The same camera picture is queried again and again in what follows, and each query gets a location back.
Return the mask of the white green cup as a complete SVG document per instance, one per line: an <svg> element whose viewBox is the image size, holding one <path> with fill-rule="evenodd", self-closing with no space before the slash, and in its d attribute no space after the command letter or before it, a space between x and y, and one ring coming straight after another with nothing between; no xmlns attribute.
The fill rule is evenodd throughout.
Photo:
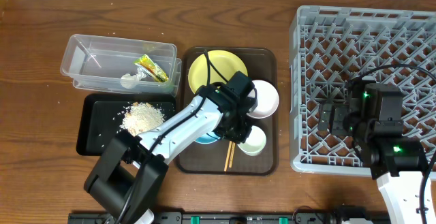
<svg viewBox="0 0 436 224"><path fill-rule="evenodd" d="M252 126L251 132L244 143L240 143L238 147L249 156L257 156L266 146L266 134L257 126Z"/></svg>

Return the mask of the light blue bowl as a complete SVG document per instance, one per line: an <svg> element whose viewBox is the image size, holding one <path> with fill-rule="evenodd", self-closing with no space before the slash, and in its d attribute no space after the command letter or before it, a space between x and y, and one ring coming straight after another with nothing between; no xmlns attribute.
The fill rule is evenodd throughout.
<svg viewBox="0 0 436 224"><path fill-rule="evenodd" d="M199 144L212 144L220 139L221 137L219 137L216 133L210 132L200 136L195 140L195 142Z"/></svg>

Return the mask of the rice food scraps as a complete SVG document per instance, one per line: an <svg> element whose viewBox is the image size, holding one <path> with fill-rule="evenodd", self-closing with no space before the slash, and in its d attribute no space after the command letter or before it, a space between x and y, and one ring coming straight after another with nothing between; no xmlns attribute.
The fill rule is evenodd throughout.
<svg viewBox="0 0 436 224"><path fill-rule="evenodd" d="M164 114L150 103L134 102L122 112L120 129L127 130L133 136L160 126Z"/></svg>

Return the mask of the green orange snack wrapper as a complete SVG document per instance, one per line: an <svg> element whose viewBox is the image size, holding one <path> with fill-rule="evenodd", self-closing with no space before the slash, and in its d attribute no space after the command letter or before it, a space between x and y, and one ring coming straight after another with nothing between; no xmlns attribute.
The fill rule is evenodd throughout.
<svg viewBox="0 0 436 224"><path fill-rule="evenodd" d="M167 82L168 75L160 68L147 54L144 54L140 58L134 61L137 66L138 76L149 76L156 82Z"/></svg>

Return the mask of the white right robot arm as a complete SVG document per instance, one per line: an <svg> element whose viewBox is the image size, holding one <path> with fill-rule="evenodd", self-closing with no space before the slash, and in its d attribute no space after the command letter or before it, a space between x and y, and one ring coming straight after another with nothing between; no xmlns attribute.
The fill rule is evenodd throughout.
<svg viewBox="0 0 436 224"><path fill-rule="evenodd" d="M403 135L403 94L392 85L354 79L345 103L324 102L318 129L349 136L355 154L369 167L391 223L434 223L431 181L435 164L422 144Z"/></svg>

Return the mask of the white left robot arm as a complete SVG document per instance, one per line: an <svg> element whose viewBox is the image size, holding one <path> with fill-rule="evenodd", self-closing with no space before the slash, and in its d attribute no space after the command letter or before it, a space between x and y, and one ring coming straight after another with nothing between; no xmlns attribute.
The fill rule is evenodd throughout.
<svg viewBox="0 0 436 224"><path fill-rule="evenodd" d="M257 101L255 87L242 72L227 83L201 86L191 103L156 128L133 136L124 130L104 149L84 183L84 190L115 223L152 223L151 207L169 163L199 137L213 132L243 143L251 133L247 116Z"/></svg>

